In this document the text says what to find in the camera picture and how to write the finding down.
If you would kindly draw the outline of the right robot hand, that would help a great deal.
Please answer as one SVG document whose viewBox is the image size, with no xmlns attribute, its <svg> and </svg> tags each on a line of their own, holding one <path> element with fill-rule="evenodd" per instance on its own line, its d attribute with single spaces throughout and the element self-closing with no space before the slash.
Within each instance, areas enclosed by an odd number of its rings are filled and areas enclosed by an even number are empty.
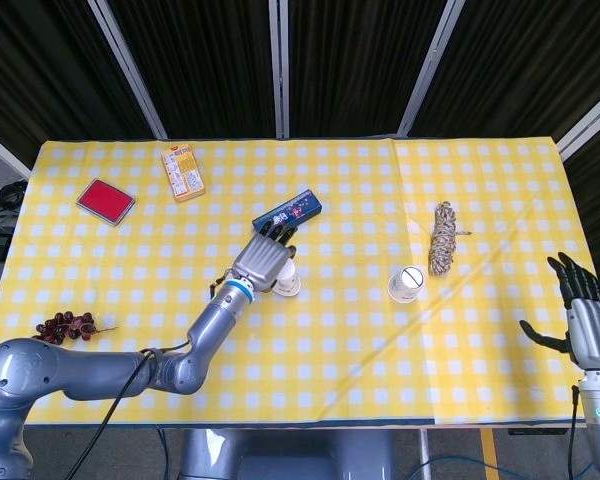
<svg viewBox="0 0 600 480">
<path fill-rule="evenodd" d="M 538 333 L 529 322 L 519 325 L 532 342 L 567 354 L 584 371 L 600 370 L 600 283 L 598 278 L 563 252 L 547 258 L 559 281 L 566 310 L 562 338 Z"/>
</svg>

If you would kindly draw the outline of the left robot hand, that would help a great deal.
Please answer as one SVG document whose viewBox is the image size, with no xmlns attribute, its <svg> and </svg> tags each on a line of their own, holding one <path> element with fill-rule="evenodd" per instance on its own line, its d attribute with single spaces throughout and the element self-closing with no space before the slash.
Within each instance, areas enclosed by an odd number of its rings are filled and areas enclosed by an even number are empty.
<svg viewBox="0 0 600 480">
<path fill-rule="evenodd" d="M 234 260 L 232 277 L 246 279 L 255 292 L 269 292 L 286 261 L 295 255 L 289 241 L 296 231 L 296 226 L 274 225 L 272 221 L 263 224 Z"/>
</svg>

